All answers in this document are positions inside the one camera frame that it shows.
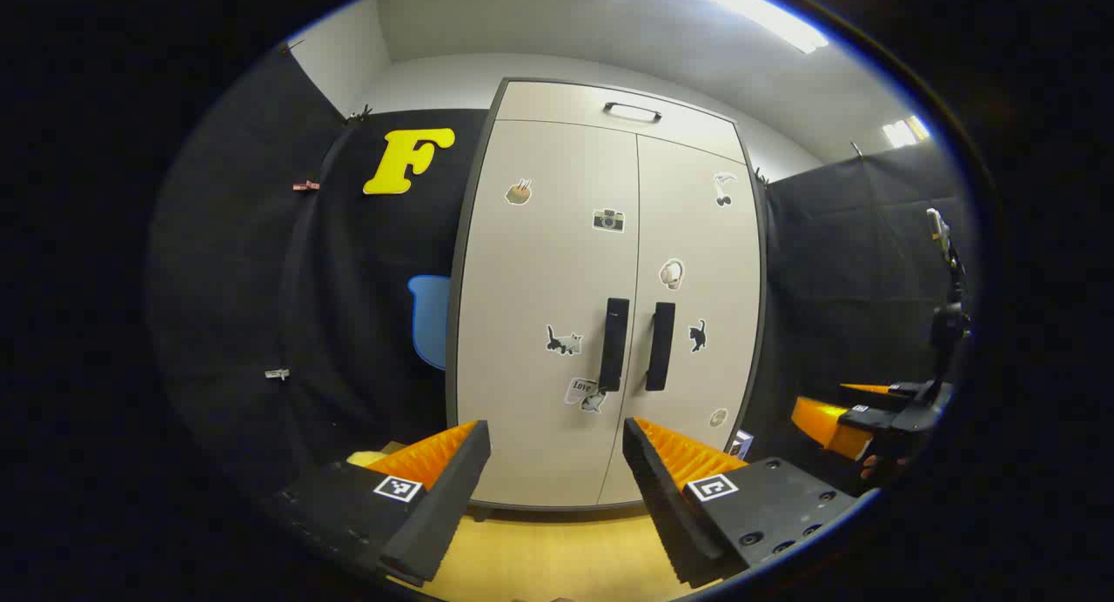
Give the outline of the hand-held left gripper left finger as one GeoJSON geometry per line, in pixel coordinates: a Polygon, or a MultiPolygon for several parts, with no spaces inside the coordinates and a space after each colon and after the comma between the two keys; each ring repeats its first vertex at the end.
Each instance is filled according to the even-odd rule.
{"type": "Polygon", "coordinates": [[[265,501],[271,518],[360,577],[423,586],[441,566],[491,454],[473,420],[367,465],[333,462],[265,501]]]}

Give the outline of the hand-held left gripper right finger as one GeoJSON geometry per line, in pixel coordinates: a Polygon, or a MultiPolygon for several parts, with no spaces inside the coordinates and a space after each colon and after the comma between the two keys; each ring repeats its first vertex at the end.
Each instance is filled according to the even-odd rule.
{"type": "Polygon", "coordinates": [[[749,464],[644,418],[625,419],[623,456],[676,577],[692,589],[756,577],[862,509],[862,498],[783,457],[749,464]]]}

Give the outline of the black door handle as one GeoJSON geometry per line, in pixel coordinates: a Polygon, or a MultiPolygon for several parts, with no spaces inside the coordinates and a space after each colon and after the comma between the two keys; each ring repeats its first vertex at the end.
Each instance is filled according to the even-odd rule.
{"type": "Polygon", "coordinates": [[[651,320],[651,350],[645,391],[665,391],[674,337],[674,302],[657,302],[651,320]]]}
{"type": "Polygon", "coordinates": [[[598,375],[599,392],[620,390],[629,308],[629,299],[609,298],[607,301],[604,336],[602,336],[600,375],[598,375]]]}

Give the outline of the grey cabinet door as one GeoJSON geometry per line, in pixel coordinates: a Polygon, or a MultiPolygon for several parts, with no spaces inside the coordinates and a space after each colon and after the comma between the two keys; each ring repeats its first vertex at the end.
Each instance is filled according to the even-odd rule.
{"type": "Polygon", "coordinates": [[[494,122],[465,211],[446,381],[457,421],[490,436],[473,501],[595,508],[623,397],[600,380],[607,308],[635,298],[636,135],[494,122]]]}
{"type": "Polygon", "coordinates": [[[762,304],[755,195],[744,163],[641,136],[638,268],[620,418],[726,452],[747,400],[762,304]],[[645,391],[651,320],[674,302],[665,391],[645,391]]]}

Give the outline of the grey double-door shoe cabinet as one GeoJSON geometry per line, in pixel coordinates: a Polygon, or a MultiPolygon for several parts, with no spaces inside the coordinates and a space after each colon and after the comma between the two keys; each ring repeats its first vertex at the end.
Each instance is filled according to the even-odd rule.
{"type": "Polygon", "coordinates": [[[509,77],[480,133],[448,298],[446,408],[485,420],[473,505],[641,503],[623,423],[727,452],[768,319],[763,194],[737,122],[509,77]]]}

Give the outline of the grey cabinet top drawer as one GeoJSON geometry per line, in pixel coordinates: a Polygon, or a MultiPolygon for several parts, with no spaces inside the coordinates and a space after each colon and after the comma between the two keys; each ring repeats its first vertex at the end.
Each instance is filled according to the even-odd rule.
{"type": "Polygon", "coordinates": [[[505,122],[580,124],[600,129],[651,136],[661,140],[709,151],[717,157],[743,162],[744,151],[735,124],[726,118],[678,103],[637,93],[565,82],[512,80],[504,90],[497,118],[505,122]],[[625,122],[602,113],[607,101],[643,106],[661,111],[656,124],[625,122]]]}

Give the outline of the small ceiling light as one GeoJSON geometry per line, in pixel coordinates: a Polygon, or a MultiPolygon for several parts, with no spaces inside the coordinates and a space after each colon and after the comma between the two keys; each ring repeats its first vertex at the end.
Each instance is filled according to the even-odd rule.
{"type": "Polygon", "coordinates": [[[903,147],[931,139],[930,132],[924,125],[922,119],[916,115],[907,116],[899,122],[883,124],[881,133],[892,149],[903,149],[903,147]]]}

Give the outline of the black backdrop cloth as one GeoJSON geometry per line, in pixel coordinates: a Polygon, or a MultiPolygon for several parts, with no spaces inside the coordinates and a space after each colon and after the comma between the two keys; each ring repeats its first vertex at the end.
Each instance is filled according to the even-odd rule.
{"type": "Polygon", "coordinates": [[[828,169],[709,95],[612,64],[510,52],[390,64],[343,125],[293,57],[243,75],[190,135],[152,221],[148,321],[172,407],[246,491],[443,431],[444,376],[413,347],[414,276],[444,276],[486,107],[505,77],[620,86],[739,123],[768,205],[768,320],[747,462],[818,452],[790,424],[836,377],[918,380],[946,284],[924,210],[977,299],[985,232],[936,144],[828,169]],[[295,192],[294,183],[321,184],[295,192]],[[289,368],[287,380],[264,372],[289,368]]]}

